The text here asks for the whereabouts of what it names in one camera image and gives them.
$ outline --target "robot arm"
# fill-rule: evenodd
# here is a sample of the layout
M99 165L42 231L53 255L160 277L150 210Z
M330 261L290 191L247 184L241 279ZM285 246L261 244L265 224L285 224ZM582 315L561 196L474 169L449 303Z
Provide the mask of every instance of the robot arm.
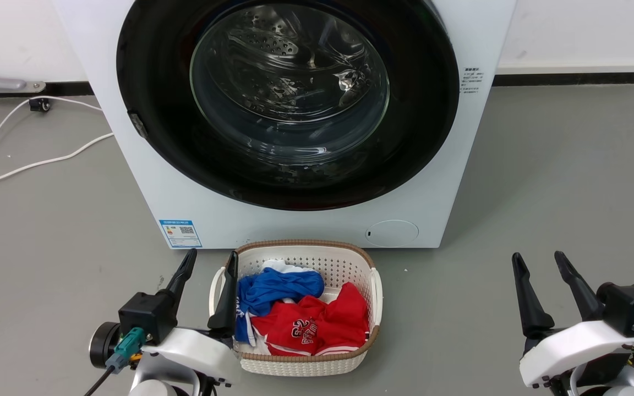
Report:
M242 369L232 341L238 256L234 251L229 256L226 286L209 318L209 330L178 327L176 318L195 259L196 250L189 250L166 288L155 295L136 293L119 310L119 323L99 326L90 342L90 360L106 372L86 396L109 373L126 366L135 371L133 396L190 395L169 382L189 384L192 396L209 396L216 394L216 387L229 388L240 380Z
M596 386L586 395L634 396L634 285L605 283L594 293L564 253L557 251L554 258L582 322L554 328L530 284L525 261L515 253L513 273L526 336L523 383L565 396L579 396L581 386Z

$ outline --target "white plastic basket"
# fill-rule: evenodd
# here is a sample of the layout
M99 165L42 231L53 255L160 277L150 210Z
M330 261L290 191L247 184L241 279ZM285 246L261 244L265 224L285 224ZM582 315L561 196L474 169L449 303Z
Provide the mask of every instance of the white plastic basket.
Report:
M347 282L354 283L368 303L370 338L361 348L352 353L326 356L270 356L247 353L242 355L241 366L252 373L269 376L316 377L348 373L363 361L368 349L378 337L383 310L383 293L378 270L370 256L357 246L336 241L278 240L251 243L236 249L239 255L239 279L261 271L261 265L269 259L285 260L286 263L314 268L325 282L323 300L337 297ZM214 314L224 286L222 267L214 275L209 290L209 314Z

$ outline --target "washing machine door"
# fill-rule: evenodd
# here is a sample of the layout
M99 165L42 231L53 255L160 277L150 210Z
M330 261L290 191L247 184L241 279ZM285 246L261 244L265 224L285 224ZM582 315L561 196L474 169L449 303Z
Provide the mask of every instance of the washing machine door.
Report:
M166 161L279 210L394 190L435 156L458 101L453 49L421 0L136 0L117 66Z

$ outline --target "white washing machine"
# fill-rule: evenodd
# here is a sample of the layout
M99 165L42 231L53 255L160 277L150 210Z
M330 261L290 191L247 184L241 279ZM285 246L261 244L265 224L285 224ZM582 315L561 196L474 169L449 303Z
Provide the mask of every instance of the white washing machine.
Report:
M214 249L439 246L516 1L55 3L168 246Z

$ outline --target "concrete floor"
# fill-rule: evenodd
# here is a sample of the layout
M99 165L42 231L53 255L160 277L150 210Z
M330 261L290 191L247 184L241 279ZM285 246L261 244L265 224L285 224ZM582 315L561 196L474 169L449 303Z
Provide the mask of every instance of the concrete floor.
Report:
M0 121L18 101L0 100ZM0 174L108 132L80 106L20 111L2 130ZM220 396L546 394L518 373L510 256L521 251L544 307L569 326L579 316L554 250L592 288L634 283L634 85L493 89L442 247L370 251L385 306L362 366L330 378L247 374ZM182 255L166 248L114 140L0 182L0 394L83 394L101 374L86 356L93 330L135 291L156 290ZM199 254L182 325L205 325L226 256ZM96 394L126 394L132 374Z

